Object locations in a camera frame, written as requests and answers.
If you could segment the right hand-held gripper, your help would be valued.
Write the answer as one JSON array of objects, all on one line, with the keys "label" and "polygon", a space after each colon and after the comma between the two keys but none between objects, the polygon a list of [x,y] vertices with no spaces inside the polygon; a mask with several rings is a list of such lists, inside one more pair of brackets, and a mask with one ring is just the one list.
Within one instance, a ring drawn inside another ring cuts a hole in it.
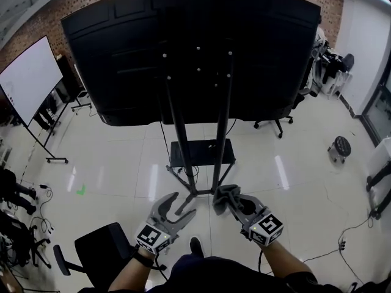
[{"label": "right hand-held gripper", "polygon": [[283,223],[256,197],[242,195],[229,210],[242,223],[242,232],[258,245],[272,244],[283,231]]}]

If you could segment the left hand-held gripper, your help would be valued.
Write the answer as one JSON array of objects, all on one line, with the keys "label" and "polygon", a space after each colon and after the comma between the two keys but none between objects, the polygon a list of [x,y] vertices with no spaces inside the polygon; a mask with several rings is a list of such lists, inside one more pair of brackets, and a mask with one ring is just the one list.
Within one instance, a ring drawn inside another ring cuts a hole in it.
[{"label": "left hand-held gripper", "polygon": [[193,209],[176,221],[167,218],[178,195],[178,192],[167,194],[153,204],[147,220],[136,230],[136,243],[140,247],[150,253],[163,251],[175,242],[178,232],[195,217],[197,211]]}]

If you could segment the grey cloth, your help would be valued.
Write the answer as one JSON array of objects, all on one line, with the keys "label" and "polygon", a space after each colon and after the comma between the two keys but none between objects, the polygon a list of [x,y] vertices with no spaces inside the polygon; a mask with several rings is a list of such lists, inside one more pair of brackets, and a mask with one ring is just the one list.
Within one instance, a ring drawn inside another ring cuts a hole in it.
[{"label": "grey cloth", "polygon": [[242,211],[244,206],[241,202],[241,188],[237,184],[219,186],[213,196],[213,209],[216,215],[222,215],[227,208],[234,211]]}]

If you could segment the black TV stand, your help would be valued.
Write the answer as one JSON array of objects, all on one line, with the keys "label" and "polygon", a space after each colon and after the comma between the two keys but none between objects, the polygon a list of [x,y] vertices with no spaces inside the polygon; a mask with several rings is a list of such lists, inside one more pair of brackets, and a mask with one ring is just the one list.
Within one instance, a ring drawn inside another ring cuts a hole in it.
[{"label": "black TV stand", "polygon": [[[235,60],[235,42],[220,26],[226,14],[223,0],[173,0],[162,17],[159,105],[162,122],[175,127],[167,170],[187,188],[185,205],[214,194],[227,175],[222,166],[235,163],[226,138]],[[214,168],[204,191],[196,186],[201,166]]]}]

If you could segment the person's left forearm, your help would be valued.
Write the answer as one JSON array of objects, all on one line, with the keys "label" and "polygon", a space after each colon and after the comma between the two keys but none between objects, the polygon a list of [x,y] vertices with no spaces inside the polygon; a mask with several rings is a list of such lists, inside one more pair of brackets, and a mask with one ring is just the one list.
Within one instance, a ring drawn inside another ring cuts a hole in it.
[{"label": "person's left forearm", "polygon": [[[153,261],[155,260],[155,255],[145,250],[144,248],[139,248],[137,251],[142,256],[150,258]],[[135,292],[144,292],[150,271],[150,268],[146,268],[137,260],[131,258],[129,263],[122,269],[122,271],[112,282],[108,291],[111,292],[128,290]]]}]

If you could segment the person's right forearm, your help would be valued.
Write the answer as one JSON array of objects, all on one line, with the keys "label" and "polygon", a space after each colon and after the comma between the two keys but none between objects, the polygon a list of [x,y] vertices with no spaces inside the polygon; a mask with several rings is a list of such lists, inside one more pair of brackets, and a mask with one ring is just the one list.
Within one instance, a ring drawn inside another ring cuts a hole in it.
[{"label": "person's right forearm", "polygon": [[312,273],[310,268],[292,255],[281,243],[274,241],[268,246],[260,248],[275,277],[285,278],[291,274],[299,272]]}]

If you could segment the black display on rolling stand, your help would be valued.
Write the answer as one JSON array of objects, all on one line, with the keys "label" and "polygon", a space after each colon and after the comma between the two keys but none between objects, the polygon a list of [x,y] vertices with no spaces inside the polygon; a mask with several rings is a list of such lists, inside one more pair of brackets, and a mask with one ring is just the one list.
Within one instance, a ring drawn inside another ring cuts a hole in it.
[{"label": "black display on rolling stand", "polygon": [[62,79],[56,85],[56,92],[60,100],[65,104],[76,102],[76,106],[71,107],[73,112],[82,107],[89,107],[91,109],[91,103],[81,102],[81,99],[87,96],[87,92],[79,85],[67,58],[59,54],[56,57],[56,62],[62,73]]}]

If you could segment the whiteboard on rolling stand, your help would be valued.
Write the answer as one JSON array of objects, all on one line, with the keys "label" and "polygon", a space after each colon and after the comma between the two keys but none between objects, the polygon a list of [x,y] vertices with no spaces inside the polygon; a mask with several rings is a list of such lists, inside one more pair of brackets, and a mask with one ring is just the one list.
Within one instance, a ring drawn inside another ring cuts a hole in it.
[{"label": "whiteboard on rolling stand", "polygon": [[62,80],[57,60],[51,49],[48,37],[44,36],[24,50],[0,73],[0,90],[19,117],[22,125],[34,140],[48,153],[46,161],[64,161],[56,157],[45,143],[31,132],[29,125],[47,96]]}]

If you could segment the person's left black shoe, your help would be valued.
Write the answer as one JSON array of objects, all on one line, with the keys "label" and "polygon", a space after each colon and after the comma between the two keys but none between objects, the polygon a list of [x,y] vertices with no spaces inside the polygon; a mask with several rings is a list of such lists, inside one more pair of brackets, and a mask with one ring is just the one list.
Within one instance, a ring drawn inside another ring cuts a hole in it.
[{"label": "person's left black shoe", "polygon": [[195,255],[196,257],[199,258],[204,258],[204,252],[202,248],[202,243],[200,239],[197,236],[192,236],[190,241],[189,241],[189,247],[191,250],[191,254]]}]

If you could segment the black wristband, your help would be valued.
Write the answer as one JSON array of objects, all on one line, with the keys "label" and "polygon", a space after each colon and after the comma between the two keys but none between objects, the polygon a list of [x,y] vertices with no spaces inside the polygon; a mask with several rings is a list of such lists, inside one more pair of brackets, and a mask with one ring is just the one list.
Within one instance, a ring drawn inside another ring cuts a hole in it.
[{"label": "black wristband", "polygon": [[141,263],[146,268],[152,268],[154,265],[154,261],[150,258],[142,256],[138,251],[134,252],[133,259],[137,260],[139,263]]}]

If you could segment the person's black shirt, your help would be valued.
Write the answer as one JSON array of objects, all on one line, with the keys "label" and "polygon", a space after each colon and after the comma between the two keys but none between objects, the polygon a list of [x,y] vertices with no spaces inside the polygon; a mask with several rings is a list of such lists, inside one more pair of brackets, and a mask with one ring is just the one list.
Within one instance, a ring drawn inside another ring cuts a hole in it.
[{"label": "person's black shirt", "polygon": [[211,256],[184,255],[170,277],[148,291],[121,289],[105,292],[84,288],[78,293],[320,293],[321,285],[309,272],[278,278],[254,271],[238,262]]}]

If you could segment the white cabinet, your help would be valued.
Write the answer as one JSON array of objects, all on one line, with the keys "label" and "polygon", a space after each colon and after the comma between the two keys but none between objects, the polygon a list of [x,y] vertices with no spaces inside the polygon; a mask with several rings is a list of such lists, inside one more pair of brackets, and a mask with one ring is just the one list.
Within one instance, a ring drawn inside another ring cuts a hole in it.
[{"label": "white cabinet", "polygon": [[391,160],[391,137],[383,139],[367,162],[368,176],[374,177]]}]

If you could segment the white grey hanging gear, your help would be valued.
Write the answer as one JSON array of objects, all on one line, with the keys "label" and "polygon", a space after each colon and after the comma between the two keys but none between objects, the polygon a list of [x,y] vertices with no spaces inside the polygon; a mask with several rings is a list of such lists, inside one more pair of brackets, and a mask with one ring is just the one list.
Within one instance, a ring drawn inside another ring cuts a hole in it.
[{"label": "white grey hanging gear", "polygon": [[311,69],[310,76],[307,81],[307,85],[310,89],[310,94],[316,97],[321,89],[320,78],[322,73],[322,57],[328,46],[327,38],[323,29],[318,26],[311,52]]}]

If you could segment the large black television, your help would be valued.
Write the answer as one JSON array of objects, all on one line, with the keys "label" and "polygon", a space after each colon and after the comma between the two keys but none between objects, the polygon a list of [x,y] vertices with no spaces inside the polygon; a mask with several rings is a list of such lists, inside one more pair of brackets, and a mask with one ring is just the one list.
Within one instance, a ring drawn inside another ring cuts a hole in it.
[{"label": "large black television", "polygon": [[101,0],[62,20],[102,121],[272,120],[291,110],[321,15],[306,0]]}]

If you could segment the dark framed glass door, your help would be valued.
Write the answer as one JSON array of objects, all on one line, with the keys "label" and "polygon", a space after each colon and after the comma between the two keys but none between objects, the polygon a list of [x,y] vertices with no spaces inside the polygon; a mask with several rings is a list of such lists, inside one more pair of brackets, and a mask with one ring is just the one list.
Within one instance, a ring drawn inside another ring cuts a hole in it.
[{"label": "dark framed glass door", "polygon": [[364,110],[363,121],[375,146],[391,137],[391,72],[376,88]]}]

